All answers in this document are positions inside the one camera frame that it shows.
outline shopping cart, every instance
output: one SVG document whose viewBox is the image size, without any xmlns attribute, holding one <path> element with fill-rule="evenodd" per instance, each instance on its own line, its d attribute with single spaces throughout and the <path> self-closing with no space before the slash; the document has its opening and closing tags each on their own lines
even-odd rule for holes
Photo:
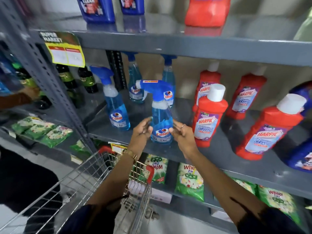
<svg viewBox="0 0 312 234">
<path fill-rule="evenodd" d="M 83 206 L 115 167 L 120 154 L 103 146 L 87 161 L 74 169 L 51 189 L 29 205 L 7 224 L 0 234 L 58 233 L 69 216 Z M 140 162 L 133 165 L 115 219 L 114 233 L 135 233 L 141 228 L 143 217 L 149 221 L 153 210 L 148 206 L 154 168 Z"/>
</svg>

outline white nozzle tip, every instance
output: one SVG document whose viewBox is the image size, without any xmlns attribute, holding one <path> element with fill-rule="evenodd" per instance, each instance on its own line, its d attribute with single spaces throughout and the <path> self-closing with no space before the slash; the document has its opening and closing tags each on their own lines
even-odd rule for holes
<svg viewBox="0 0 312 234">
<path fill-rule="evenodd" d="M 298 94 L 287 94 L 279 103 L 276 105 L 277 109 L 286 114 L 297 114 L 307 100 Z"/>
<path fill-rule="evenodd" d="M 221 84 L 212 84 L 210 86 L 210 91 L 207 94 L 207 98 L 213 102 L 220 102 L 223 99 L 225 92 L 225 86 Z"/>
<path fill-rule="evenodd" d="M 209 63 L 209 66 L 208 66 L 208 71 L 211 71 L 211 72 L 215 72 L 218 70 L 218 67 L 219 67 L 219 61 L 211 61 Z"/>
<path fill-rule="evenodd" d="M 257 67 L 251 72 L 254 75 L 264 75 L 267 66 L 258 64 Z"/>
<path fill-rule="evenodd" d="M 141 88 L 140 80 L 137 80 L 137 81 L 135 82 L 135 86 L 136 86 L 137 89 L 140 89 L 140 88 Z"/>
</svg>

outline hand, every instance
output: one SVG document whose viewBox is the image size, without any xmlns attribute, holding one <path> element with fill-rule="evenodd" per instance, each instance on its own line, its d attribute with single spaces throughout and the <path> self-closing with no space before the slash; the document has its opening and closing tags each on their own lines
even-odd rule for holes
<svg viewBox="0 0 312 234">
<path fill-rule="evenodd" d="M 128 149 L 137 156 L 137 160 L 140 158 L 146 142 L 152 134 L 153 127 L 149 125 L 151 120 L 151 117 L 145 118 L 133 129 Z"/>
<path fill-rule="evenodd" d="M 39 88 L 31 88 L 25 87 L 22 90 L 18 91 L 19 93 L 26 94 L 32 100 L 36 100 L 39 98 L 40 89 Z"/>
<path fill-rule="evenodd" d="M 174 137 L 174 140 L 177 141 L 186 159 L 189 159 L 193 154 L 199 153 L 191 127 L 174 119 L 174 128 L 169 128 L 169 132 Z"/>
</svg>

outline red bottle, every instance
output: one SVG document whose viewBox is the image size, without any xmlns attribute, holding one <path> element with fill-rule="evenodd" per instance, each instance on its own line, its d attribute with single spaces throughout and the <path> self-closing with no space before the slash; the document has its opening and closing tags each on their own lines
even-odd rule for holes
<svg viewBox="0 0 312 234">
<path fill-rule="evenodd" d="M 266 66 L 258 66 L 253 72 L 241 77 L 241 81 L 233 94 L 232 101 L 226 115 L 236 120 L 245 118 L 245 113 L 258 96 L 265 84 L 263 76 Z"/>
<path fill-rule="evenodd" d="M 209 64 L 208 70 L 203 70 L 200 73 L 200 79 L 195 91 L 193 112 L 197 111 L 199 98 L 206 96 L 210 91 L 210 85 L 219 84 L 221 74 L 217 72 L 219 61 L 213 61 Z"/>
<path fill-rule="evenodd" d="M 236 155 L 248 160 L 261 159 L 265 151 L 274 147 L 287 131 L 302 121 L 300 109 L 306 101 L 300 95 L 287 94 L 277 106 L 265 108 L 236 148 Z"/>
<path fill-rule="evenodd" d="M 209 94 L 198 101 L 198 109 L 193 119 L 193 132 L 198 147 L 210 146 L 211 138 L 228 106 L 223 99 L 224 92 L 224 85 L 213 84 Z"/>
<path fill-rule="evenodd" d="M 185 25 L 221 27 L 230 10 L 231 0 L 190 0 Z"/>
</svg>

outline forearm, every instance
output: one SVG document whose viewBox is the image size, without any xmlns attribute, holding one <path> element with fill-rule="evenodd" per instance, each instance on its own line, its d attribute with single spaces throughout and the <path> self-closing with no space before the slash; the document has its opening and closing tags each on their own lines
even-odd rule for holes
<svg viewBox="0 0 312 234">
<path fill-rule="evenodd" d="M 133 158 L 127 154 L 121 156 L 115 168 L 107 175 L 100 187 L 86 204 L 107 204 L 111 200 L 122 197 L 132 170 Z"/>
<path fill-rule="evenodd" d="M 5 97 L 0 97 L 0 110 L 13 108 L 15 106 L 31 103 L 29 98 L 24 93 L 12 94 Z"/>
<path fill-rule="evenodd" d="M 232 180 L 200 152 L 196 152 L 189 159 L 203 177 L 204 182 L 209 185 L 221 207 L 236 225 L 246 212 L 239 204 L 232 201 L 231 197 L 245 205 L 257 217 L 258 213 L 266 207 L 266 204 Z"/>
</svg>

